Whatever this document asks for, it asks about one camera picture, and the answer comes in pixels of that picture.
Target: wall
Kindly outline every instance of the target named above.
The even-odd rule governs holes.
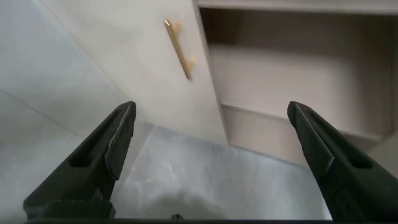
[[[23,200],[128,100],[40,7],[0,1],[0,222],[23,222]]]

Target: gray floor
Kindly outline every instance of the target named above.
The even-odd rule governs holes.
[[[119,218],[330,219],[309,169],[164,128],[124,175],[111,199]]]

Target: brass cabinet handle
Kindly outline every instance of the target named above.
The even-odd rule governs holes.
[[[177,57],[180,60],[185,76],[187,77],[187,79],[191,80],[190,70],[193,67],[193,60],[185,60],[184,54],[182,53],[180,44],[177,40],[177,34],[181,29],[181,23],[177,23],[173,26],[168,19],[165,19],[164,26],[166,27],[170,40],[173,43],[175,53],[177,53]]]

